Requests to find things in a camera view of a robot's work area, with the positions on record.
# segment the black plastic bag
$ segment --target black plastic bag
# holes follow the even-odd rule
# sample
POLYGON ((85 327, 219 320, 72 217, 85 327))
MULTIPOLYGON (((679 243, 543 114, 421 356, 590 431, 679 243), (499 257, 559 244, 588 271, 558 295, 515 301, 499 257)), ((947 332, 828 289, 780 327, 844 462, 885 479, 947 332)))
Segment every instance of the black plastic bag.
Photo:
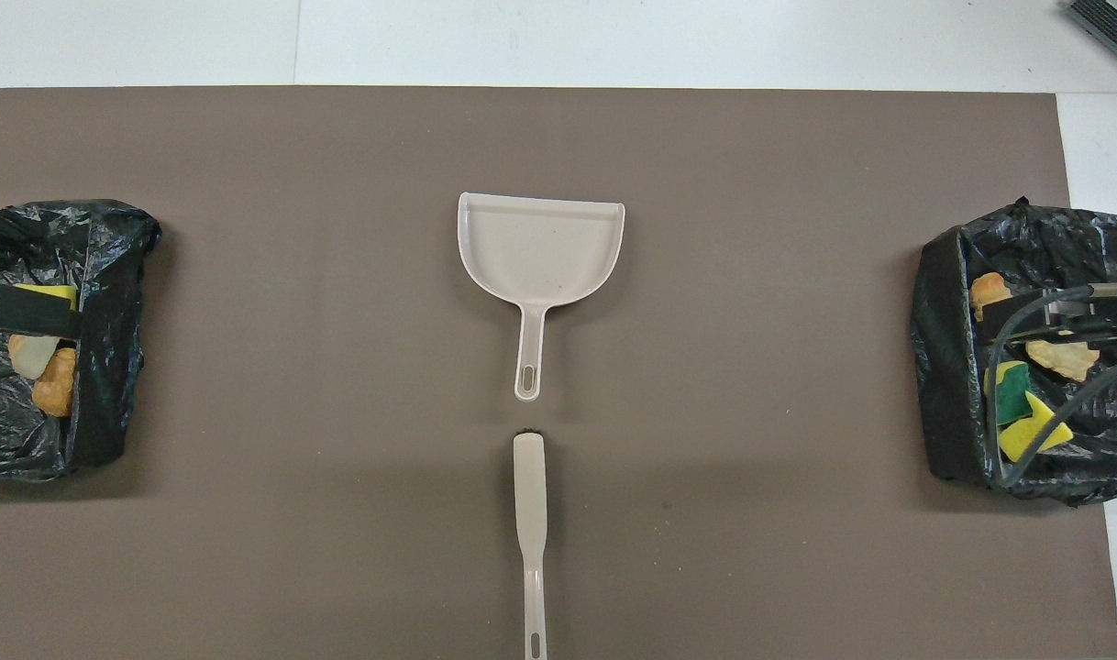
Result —
POLYGON ((113 200, 0 209, 0 281, 70 284, 82 313, 68 418, 36 408, 0 333, 0 478, 51 479, 122 456, 143 363, 143 258, 160 235, 151 214, 113 200))
MULTIPOLYGON (((1028 200, 945 231, 922 251, 910 337, 929 471, 995 488, 999 465, 986 450, 982 372, 991 347, 978 342, 970 285, 995 271, 1018 294, 1108 281, 1117 267, 1117 217, 1034 207, 1028 200)), ((1038 369, 1008 346, 1003 360, 1032 364, 1032 393, 1052 409, 1081 384, 1038 369)), ((1090 373, 1117 364, 1117 346, 1100 351, 1090 373)), ((1117 383, 1085 402, 1070 419, 1071 442, 1037 456, 1006 489, 1030 499, 1076 506, 1117 497, 1117 383)))

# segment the dustpan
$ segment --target dustpan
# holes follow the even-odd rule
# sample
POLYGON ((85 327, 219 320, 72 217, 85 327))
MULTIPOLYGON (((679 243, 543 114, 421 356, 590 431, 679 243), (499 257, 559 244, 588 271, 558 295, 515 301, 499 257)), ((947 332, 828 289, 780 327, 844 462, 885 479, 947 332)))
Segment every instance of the dustpan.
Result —
POLYGON ((591 295, 612 275, 624 205, 464 192, 457 211, 461 260, 476 284, 522 313, 514 396, 542 392, 546 310, 591 295))

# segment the white table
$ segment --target white table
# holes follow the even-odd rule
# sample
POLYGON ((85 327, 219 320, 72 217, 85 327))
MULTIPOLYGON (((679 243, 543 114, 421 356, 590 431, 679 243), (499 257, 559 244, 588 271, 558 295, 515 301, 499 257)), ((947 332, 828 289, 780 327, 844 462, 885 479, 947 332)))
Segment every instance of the white table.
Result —
POLYGON ((0 0, 0 87, 293 84, 1054 93, 1117 212, 1117 58, 1053 0, 0 0))

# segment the brush handle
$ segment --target brush handle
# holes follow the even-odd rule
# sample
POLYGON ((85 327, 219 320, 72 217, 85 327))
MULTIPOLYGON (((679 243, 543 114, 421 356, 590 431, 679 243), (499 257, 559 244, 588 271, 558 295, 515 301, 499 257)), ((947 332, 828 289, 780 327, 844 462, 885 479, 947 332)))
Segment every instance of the brush handle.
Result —
POLYGON ((546 602, 542 568, 525 568, 525 660, 546 660, 546 602))
POLYGON ((545 306, 522 305, 522 332, 517 339, 517 372, 514 396, 532 402, 542 392, 542 325, 545 306))

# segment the brown table surface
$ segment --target brown table surface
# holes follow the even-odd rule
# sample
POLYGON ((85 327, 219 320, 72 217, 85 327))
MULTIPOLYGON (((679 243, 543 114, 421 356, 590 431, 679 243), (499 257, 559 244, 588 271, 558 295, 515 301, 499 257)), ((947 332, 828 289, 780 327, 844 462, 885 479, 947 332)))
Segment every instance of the brown table surface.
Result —
POLYGON ((519 657, 523 427, 556 659, 1116 656, 1102 509, 926 471, 919 247, 1020 195, 1052 96, 0 90, 0 207, 165 230, 127 455, 0 484, 0 658, 519 657), (628 207, 533 404, 462 191, 628 207))

